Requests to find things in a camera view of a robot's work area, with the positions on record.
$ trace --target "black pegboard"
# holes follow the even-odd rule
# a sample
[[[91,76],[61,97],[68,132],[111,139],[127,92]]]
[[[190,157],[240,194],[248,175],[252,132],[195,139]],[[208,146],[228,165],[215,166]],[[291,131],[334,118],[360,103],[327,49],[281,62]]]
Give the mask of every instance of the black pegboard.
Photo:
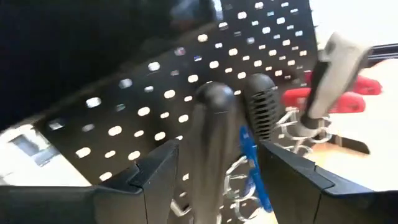
[[[139,151],[145,156],[168,139],[184,137],[190,127],[194,92],[206,82],[223,82],[236,94],[244,76],[253,73],[268,74],[281,92],[304,85],[303,71],[312,69],[317,57],[308,0],[223,0],[221,7],[222,21],[186,34],[176,41],[172,50],[145,63],[137,65],[134,60],[126,61],[119,70],[109,74],[112,78],[89,87],[79,97],[40,119],[35,127],[83,176],[97,184],[102,174],[116,174],[129,166],[130,153]],[[198,41],[202,34],[207,38],[204,42]],[[176,55],[175,50],[183,55]],[[154,62],[159,63],[160,68],[150,71],[148,66]],[[166,98],[165,93],[170,90],[175,94]],[[99,98],[101,104],[88,108],[86,101],[91,98]],[[149,113],[139,116],[138,111],[145,107],[150,109]],[[190,119],[181,123],[179,118],[183,115]],[[121,132],[110,136],[108,133],[113,127]],[[156,141],[155,135],[162,132],[165,137]],[[278,136],[273,140],[284,141]],[[76,152],[84,147],[91,152],[79,158]],[[237,148],[231,157],[238,154]],[[174,197],[180,205],[189,201],[189,192],[179,197],[188,189],[189,180],[182,178],[188,173],[189,155],[189,149],[182,147]],[[230,202],[226,202],[224,208],[227,209],[221,210],[225,217],[223,223],[230,218],[232,222],[228,223],[239,223],[229,206]],[[254,205],[243,209],[243,213],[248,211],[253,212]],[[190,215],[179,219],[170,215],[170,223],[187,223],[189,219]]]

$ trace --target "black screwdriver handle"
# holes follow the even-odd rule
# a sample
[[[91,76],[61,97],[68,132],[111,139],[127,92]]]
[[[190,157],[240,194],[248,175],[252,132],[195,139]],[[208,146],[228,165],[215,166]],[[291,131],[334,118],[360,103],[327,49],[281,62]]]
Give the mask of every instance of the black screwdriver handle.
[[[222,83],[208,83],[197,91],[188,140],[194,224],[217,223],[228,158],[238,136],[237,110],[234,92]]]

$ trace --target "gray tool handle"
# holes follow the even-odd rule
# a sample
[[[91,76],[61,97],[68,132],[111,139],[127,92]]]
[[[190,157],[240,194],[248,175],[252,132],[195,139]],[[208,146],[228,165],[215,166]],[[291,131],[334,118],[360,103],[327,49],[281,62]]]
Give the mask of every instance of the gray tool handle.
[[[359,70],[367,62],[369,51],[370,46],[333,33],[313,70],[311,92],[297,124],[299,136],[318,134],[319,120],[355,82]]]
[[[237,104],[230,87],[214,82],[198,90],[196,101],[188,140],[193,220],[194,224],[216,224],[231,162],[228,158],[238,136]]]

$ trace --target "red pliers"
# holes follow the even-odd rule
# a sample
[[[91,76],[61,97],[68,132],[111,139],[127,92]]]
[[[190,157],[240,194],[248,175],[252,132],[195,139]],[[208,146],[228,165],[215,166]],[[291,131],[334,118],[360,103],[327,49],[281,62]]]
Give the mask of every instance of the red pliers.
[[[312,79],[312,71],[304,73],[305,82],[310,85]],[[352,90],[354,93],[359,93],[361,95],[380,95],[382,91],[382,86],[377,80],[371,78],[366,78],[358,75],[354,83]]]
[[[285,107],[296,107],[303,110],[305,101],[310,94],[311,88],[298,88],[287,90],[282,95],[282,102]],[[362,95],[353,92],[346,92],[341,95],[329,113],[360,113],[365,110],[366,104]]]

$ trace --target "wooden surface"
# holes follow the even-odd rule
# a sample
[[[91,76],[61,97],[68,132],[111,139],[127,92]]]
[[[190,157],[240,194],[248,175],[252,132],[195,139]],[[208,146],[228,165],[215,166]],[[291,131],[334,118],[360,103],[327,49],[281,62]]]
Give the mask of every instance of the wooden surface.
[[[369,189],[398,190],[398,60],[386,60],[361,72],[383,86],[379,96],[364,96],[366,110],[332,114],[331,129],[341,136],[365,142],[370,155],[334,144],[318,144],[307,156],[316,165]],[[253,224],[277,224],[273,213],[259,212]]]

